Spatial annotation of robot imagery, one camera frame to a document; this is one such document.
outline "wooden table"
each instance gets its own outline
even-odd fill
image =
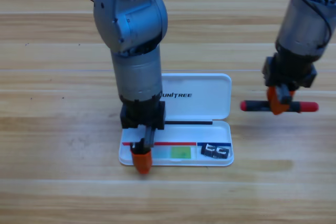
[[[0,223],[336,223],[336,45],[297,94],[318,113],[244,113],[241,100],[265,98],[260,70],[288,0],[164,1],[164,71],[233,80],[235,162],[145,178],[121,165],[121,102],[92,2],[0,0]]]

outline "green card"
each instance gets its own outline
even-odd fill
[[[190,146],[173,146],[170,158],[191,158]]]

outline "open white case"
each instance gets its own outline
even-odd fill
[[[231,78],[221,73],[164,73],[164,130],[156,130],[153,166],[227,166],[234,161],[230,126]],[[145,127],[122,131],[119,161],[133,165],[130,143]]]

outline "red and black handle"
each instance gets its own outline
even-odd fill
[[[247,112],[269,112],[271,111],[268,101],[243,101],[240,103],[240,109]],[[319,105],[316,102],[291,102],[286,112],[316,112]]]

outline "blue stripe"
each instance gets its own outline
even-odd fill
[[[209,144],[212,146],[222,146],[222,147],[231,147],[231,143],[197,143],[197,146],[203,146],[204,144]]]

